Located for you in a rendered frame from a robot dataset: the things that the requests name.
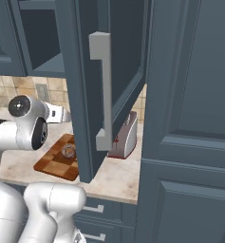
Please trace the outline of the dark blue tall cabinet door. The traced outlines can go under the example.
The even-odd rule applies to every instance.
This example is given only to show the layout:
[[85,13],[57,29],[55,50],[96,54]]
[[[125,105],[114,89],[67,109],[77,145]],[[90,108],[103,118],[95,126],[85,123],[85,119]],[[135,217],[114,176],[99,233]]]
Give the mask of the dark blue tall cabinet door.
[[155,0],[142,156],[225,168],[225,0]]
[[225,169],[144,159],[135,243],[225,243]]

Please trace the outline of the checkered wooden cutting board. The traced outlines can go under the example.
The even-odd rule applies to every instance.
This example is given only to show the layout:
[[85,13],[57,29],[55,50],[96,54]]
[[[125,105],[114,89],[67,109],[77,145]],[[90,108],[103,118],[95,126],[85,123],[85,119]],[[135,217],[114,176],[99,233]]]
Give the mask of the checkered wooden cutting board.
[[65,158],[63,147],[67,144],[75,146],[72,134],[63,134],[52,147],[36,162],[33,169],[57,178],[73,181],[79,175],[77,157]]

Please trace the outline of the dark blue closed cabinet door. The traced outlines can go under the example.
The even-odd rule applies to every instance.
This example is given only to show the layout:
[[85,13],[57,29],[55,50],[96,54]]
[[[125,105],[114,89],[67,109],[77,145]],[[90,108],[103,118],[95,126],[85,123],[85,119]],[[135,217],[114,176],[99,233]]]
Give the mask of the dark blue closed cabinet door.
[[10,0],[0,0],[0,75],[26,75]]

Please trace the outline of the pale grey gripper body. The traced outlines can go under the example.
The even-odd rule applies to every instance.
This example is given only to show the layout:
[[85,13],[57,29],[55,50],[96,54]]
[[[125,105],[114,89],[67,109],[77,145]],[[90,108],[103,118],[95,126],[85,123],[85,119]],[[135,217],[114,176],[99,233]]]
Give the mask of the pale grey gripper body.
[[63,108],[63,118],[62,118],[63,122],[71,122],[71,114],[65,109]]

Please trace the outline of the dark blue drawer front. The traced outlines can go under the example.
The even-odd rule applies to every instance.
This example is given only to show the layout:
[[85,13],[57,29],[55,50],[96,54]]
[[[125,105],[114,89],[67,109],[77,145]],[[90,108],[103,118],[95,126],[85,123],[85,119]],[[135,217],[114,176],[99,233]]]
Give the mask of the dark blue drawer front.
[[133,228],[83,217],[76,217],[74,221],[82,234],[106,234],[105,242],[86,239],[87,243],[134,243]]
[[102,214],[81,210],[80,215],[97,217],[110,221],[117,221],[125,225],[132,225],[135,223],[137,210],[136,205],[88,197],[86,199],[85,206],[97,207],[99,204],[104,205]]

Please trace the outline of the dark blue open cabinet door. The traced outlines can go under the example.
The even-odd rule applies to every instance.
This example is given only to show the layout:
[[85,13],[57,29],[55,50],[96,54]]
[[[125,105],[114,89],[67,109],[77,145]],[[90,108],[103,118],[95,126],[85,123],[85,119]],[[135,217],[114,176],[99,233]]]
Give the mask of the dark blue open cabinet door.
[[102,62],[91,60],[89,35],[111,35],[112,138],[146,82],[151,0],[55,0],[80,181],[97,174],[108,151],[98,151],[103,128]]

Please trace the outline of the silver and red toaster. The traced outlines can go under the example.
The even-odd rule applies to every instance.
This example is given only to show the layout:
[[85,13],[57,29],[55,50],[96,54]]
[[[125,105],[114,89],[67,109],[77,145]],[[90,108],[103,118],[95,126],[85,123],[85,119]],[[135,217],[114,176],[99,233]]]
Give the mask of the silver and red toaster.
[[107,153],[109,158],[127,159],[130,156],[137,144],[137,127],[138,114],[131,111],[114,139],[112,149]]

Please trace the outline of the grey wall outlet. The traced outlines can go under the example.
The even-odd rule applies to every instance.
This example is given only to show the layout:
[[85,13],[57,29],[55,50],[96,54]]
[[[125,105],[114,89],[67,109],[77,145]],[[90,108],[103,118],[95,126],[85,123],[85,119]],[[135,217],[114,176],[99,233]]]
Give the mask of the grey wall outlet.
[[48,90],[45,84],[36,84],[38,98],[43,102],[49,101]]

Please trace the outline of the dark blue wall cabinet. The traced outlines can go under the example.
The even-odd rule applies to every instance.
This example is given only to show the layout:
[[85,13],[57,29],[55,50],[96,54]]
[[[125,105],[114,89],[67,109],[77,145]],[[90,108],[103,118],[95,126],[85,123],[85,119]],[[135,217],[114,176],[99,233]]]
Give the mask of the dark blue wall cabinet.
[[55,0],[10,0],[29,76],[64,78]]

